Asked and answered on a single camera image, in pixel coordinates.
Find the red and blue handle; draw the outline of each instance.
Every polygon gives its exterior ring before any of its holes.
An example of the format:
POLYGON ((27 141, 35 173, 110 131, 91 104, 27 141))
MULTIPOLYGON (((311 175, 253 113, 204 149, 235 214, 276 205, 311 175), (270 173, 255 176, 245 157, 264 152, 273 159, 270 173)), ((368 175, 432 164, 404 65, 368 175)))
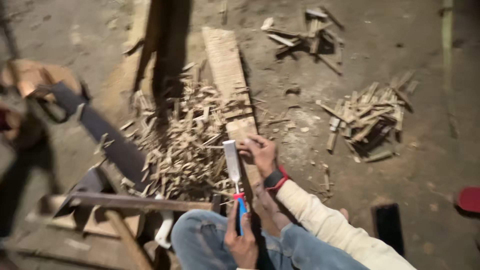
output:
POLYGON ((240 232, 240 235, 243 235, 243 229, 240 224, 240 219, 242 218, 243 214, 247 213, 247 208, 245 206, 245 193, 235 193, 233 194, 233 199, 239 202, 239 207, 237 210, 237 232, 240 232))

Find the red object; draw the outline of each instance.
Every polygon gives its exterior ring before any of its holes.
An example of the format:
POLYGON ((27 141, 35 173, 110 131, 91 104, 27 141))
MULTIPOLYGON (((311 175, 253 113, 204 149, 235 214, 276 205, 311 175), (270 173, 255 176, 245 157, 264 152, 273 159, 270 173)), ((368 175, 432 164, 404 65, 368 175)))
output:
POLYGON ((283 184, 288 180, 290 179, 290 176, 287 174, 287 171, 285 170, 285 168, 283 168, 283 165, 280 165, 278 167, 278 170, 282 173, 283 175, 283 178, 280 179, 280 181, 278 181, 278 183, 274 186, 274 187, 269 187, 267 188, 267 191, 278 191, 282 186, 283 184))
POLYGON ((234 193, 234 194, 233 194, 233 199, 234 199, 234 200, 236 200, 236 199, 238 199, 238 198, 243 199, 244 196, 245 196, 245 193, 244 193, 244 192, 234 193))
POLYGON ((465 211, 480 213, 480 186, 469 186, 458 193, 456 204, 465 211))

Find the leg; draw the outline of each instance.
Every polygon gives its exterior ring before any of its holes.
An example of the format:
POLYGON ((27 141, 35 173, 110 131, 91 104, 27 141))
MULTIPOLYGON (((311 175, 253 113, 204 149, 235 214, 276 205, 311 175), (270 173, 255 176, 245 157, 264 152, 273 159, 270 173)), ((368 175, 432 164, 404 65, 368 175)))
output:
POLYGON ((367 270, 345 251, 290 223, 281 232, 282 246, 299 269, 367 270))
POLYGON ((284 248, 284 254, 291 257, 295 267, 299 269, 329 270, 367 269, 345 251, 317 239, 305 229, 291 223, 265 191, 262 184, 256 186, 255 192, 277 227, 281 229, 281 246, 284 248))
MULTIPOLYGON (((172 230, 171 240, 184 270, 229 270, 237 265, 223 239, 227 218, 214 212, 192 210, 182 215, 172 230)), ((292 270, 278 238, 264 234, 258 264, 261 269, 292 270)))

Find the dirt floor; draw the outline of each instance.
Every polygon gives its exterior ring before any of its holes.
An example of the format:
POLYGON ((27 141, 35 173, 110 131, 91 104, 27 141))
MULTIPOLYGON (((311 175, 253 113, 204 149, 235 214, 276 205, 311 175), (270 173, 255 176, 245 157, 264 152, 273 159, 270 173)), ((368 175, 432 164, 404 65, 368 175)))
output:
MULTIPOLYGON (((329 7, 346 25, 343 33, 332 28, 346 41, 343 76, 315 62, 305 51, 275 58, 276 43, 260 31, 260 26, 267 17, 274 17, 276 27, 300 31, 300 5, 292 0, 229 0, 226 25, 220 23, 221 1, 188 2, 180 8, 190 13, 185 50, 170 44, 167 55, 177 62, 180 59, 180 66, 200 63, 205 57, 203 26, 234 30, 251 97, 266 100, 260 106, 277 116, 289 105, 300 105, 288 113, 297 125, 288 132, 283 123, 263 125, 262 112, 256 111, 260 134, 276 137, 280 163, 297 183, 310 191, 311 181, 323 181, 319 167, 310 161, 317 165, 325 162, 335 183, 334 196, 326 205, 348 209, 353 226, 372 234, 371 207, 396 202, 400 205, 406 258, 413 266, 480 268, 474 242, 480 223, 462 217, 453 206, 456 193, 464 186, 478 184, 480 174, 480 143, 475 137, 480 133, 475 75, 480 68, 480 5, 465 0, 457 1, 454 8, 454 86, 460 130, 455 140, 450 137, 442 90, 441 1, 306 3, 307 7, 319 4, 329 7), (417 71, 415 78, 420 85, 411 98, 415 113, 405 114, 401 143, 394 145, 398 156, 377 163, 356 163, 340 140, 333 155, 327 153, 329 115, 315 101, 333 107, 338 98, 353 90, 360 91, 373 81, 387 83, 407 69, 417 71), (284 96, 293 86, 301 88, 300 95, 284 96), (302 127, 309 127, 309 131, 301 132, 302 127)), ((88 83, 93 105, 118 126, 128 118, 125 100, 131 81, 119 79, 122 74, 118 67, 132 27, 130 7, 127 0, 7 1, 22 57, 72 68, 88 83)), ((0 47, 3 59, 4 50, 0 47)), ((55 189, 49 183, 65 191, 100 159, 93 156, 92 140, 74 121, 49 123, 48 129, 48 143, 26 155, 16 157, 6 148, 0 149, 1 219, 2 225, 6 223, 2 233, 34 230, 35 226, 23 219, 42 195, 55 189)), ((54 268, 51 262, 37 260, 19 264, 26 269, 54 268)))

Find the knee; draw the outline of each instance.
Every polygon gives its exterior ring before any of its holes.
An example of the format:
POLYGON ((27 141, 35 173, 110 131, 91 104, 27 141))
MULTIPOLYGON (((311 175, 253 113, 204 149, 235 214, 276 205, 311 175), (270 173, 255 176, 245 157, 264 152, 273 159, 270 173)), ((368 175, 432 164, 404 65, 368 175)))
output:
POLYGON ((196 233, 199 229, 202 220, 209 211, 207 210, 190 210, 183 214, 172 228, 171 240, 172 244, 179 243, 179 240, 188 238, 189 235, 196 233))

